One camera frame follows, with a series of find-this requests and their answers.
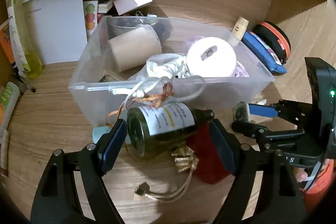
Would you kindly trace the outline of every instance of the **bolt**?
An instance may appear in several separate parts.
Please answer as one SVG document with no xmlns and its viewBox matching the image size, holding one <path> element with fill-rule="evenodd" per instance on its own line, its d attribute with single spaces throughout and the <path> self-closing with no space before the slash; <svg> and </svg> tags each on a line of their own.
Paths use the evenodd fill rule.
<svg viewBox="0 0 336 224">
<path fill-rule="evenodd" d="M 61 155 L 61 153 L 62 153 L 62 150 L 60 150 L 60 149 L 56 149 L 56 150 L 54 151 L 54 155 L 55 155 L 55 156 L 59 156 L 59 155 Z"/>
<path fill-rule="evenodd" d="M 240 146 L 241 149 L 247 151 L 251 148 L 250 145 L 248 145 L 247 143 L 243 143 L 241 146 Z"/>
<path fill-rule="evenodd" d="M 87 146 L 86 146 L 87 150 L 93 150 L 96 148 L 96 145 L 94 143 L 89 143 Z"/>
<path fill-rule="evenodd" d="M 284 153 L 282 152 L 281 149 L 277 149 L 275 150 L 275 154 L 277 154 L 278 156 L 282 156 Z"/>
</svg>

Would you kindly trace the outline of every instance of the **storage box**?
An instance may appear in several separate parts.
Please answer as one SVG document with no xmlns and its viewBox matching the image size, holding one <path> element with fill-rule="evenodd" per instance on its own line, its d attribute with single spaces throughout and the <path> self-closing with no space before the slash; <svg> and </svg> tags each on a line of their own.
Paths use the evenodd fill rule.
<svg viewBox="0 0 336 224">
<path fill-rule="evenodd" d="M 226 107 L 234 107 L 240 101 L 250 102 L 269 82 L 274 81 L 260 60 L 223 27 L 175 18 L 155 18 L 148 22 L 147 17 L 106 16 L 91 35 L 69 84 L 73 98 L 93 126 L 105 124 L 106 115 L 117 110 L 126 98 L 126 95 L 113 95 L 112 89 L 131 89 L 137 84 L 136 81 L 130 80 L 105 83 L 99 81 L 105 72 L 115 73 L 113 54 L 108 40 L 116 34 L 133 30 L 139 22 L 148 23 L 154 28 L 161 41 L 163 53 L 176 52 L 186 55 L 197 36 L 219 37 L 236 45 L 233 49 L 237 60 L 246 68 L 250 77 L 205 78 L 207 84 L 204 92 L 188 102 L 194 108 L 212 109 L 216 113 Z M 128 79 L 142 67 L 118 75 Z M 201 84 L 200 80 L 175 79 L 173 91 L 176 97 L 182 97 L 198 90 Z M 150 93 L 162 93 L 162 85 L 156 86 Z M 121 118 L 125 117 L 126 111 L 122 113 Z"/>
</svg>

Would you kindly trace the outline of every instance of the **yellow liquid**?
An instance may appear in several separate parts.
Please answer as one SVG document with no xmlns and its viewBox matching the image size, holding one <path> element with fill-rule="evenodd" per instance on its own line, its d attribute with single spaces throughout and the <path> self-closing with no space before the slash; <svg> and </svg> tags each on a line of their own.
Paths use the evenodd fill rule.
<svg viewBox="0 0 336 224">
<path fill-rule="evenodd" d="M 25 71 L 25 74 L 31 79 L 38 77 L 42 73 L 42 65 L 37 55 L 33 52 L 25 52 L 25 57 L 30 67 L 30 71 Z"/>
</svg>

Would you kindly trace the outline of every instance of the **wooden desk surface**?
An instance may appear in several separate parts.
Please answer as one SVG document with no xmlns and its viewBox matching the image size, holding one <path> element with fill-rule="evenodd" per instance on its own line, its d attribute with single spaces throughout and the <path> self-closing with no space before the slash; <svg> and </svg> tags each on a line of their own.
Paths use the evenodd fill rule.
<svg viewBox="0 0 336 224">
<path fill-rule="evenodd" d="M 57 148 L 77 151 L 92 142 L 92 127 L 68 91 L 75 66 L 75 62 L 46 66 L 34 81 L 36 93 L 26 92 L 19 98 L 9 125 L 9 177 L 4 182 L 9 195 L 28 218 L 37 185 L 52 152 Z M 260 175 L 257 174 L 246 216 L 254 210 Z M 153 191 L 165 192 L 180 187 L 186 176 L 187 173 L 177 173 L 168 154 L 141 162 L 122 150 L 112 171 L 104 176 L 104 182 L 126 223 L 213 220 L 231 187 L 232 176 L 215 185 L 193 178 L 186 194 L 170 204 L 158 204 L 147 198 L 134 200 L 133 191 L 142 182 L 146 181 Z M 80 174 L 75 177 L 84 214 L 93 218 Z"/>
</svg>

